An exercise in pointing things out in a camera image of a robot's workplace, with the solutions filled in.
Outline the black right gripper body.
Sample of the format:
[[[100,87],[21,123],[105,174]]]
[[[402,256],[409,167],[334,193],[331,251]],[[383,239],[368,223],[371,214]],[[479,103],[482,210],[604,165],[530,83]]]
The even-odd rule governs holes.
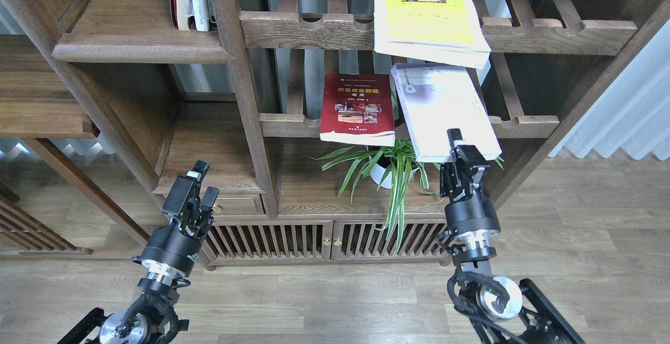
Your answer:
[[[440,196],[447,196],[447,228],[454,240],[487,240],[500,232],[493,201],[486,196],[483,175],[489,165],[443,163],[440,170]]]

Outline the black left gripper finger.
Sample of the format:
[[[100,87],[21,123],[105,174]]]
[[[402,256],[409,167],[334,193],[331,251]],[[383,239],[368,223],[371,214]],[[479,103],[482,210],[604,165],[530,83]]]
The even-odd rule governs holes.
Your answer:
[[[194,195],[199,196],[199,188],[209,167],[209,162],[198,160],[186,175],[178,175],[165,199],[161,212],[172,217],[191,218],[194,209],[192,205],[188,205],[189,201],[192,200]]]

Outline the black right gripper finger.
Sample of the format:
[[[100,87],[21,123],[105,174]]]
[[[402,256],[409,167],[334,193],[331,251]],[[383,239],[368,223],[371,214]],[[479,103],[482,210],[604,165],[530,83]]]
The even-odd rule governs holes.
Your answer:
[[[466,174],[476,174],[479,169],[488,170],[490,163],[484,159],[478,148],[466,143],[457,128],[447,130],[452,148],[452,164],[455,170]]]

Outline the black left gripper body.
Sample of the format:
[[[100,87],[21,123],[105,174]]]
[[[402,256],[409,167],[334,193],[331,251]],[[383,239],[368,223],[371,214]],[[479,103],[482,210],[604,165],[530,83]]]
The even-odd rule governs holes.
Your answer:
[[[204,236],[213,223],[210,205],[164,205],[161,212],[170,220],[154,230],[139,256],[139,264],[149,273],[166,278],[186,278],[191,274]]]

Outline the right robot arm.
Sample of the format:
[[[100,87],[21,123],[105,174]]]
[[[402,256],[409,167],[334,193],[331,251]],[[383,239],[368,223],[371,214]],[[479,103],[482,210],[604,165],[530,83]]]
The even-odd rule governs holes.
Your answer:
[[[440,195],[448,197],[446,230],[436,242],[452,259],[455,273],[447,283],[457,312],[471,322],[483,343],[582,343],[576,330],[530,280],[519,283],[494,275],[490,237],[500,232],[483,175],[489,168],[476,146],[459,129],[449,129],[451,158],[440,170]]]

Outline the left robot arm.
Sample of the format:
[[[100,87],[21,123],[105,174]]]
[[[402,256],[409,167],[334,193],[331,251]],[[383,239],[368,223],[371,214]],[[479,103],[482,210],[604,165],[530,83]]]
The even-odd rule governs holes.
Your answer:
[[[168,194],[162,212],[169,217],[166,227],[149,238],[134,263],[148,268],[141,278],[139,298],[127,309],[106,316],[94,308],[64,337],[62,343],[169,343],[189,321],[179,319],[174,310],[180,287],[189,286],[187,277],[213,224],[213,206],[219,194],[209,186],[199,193],[210,163],[199,160],[186,175],[180,175]]]

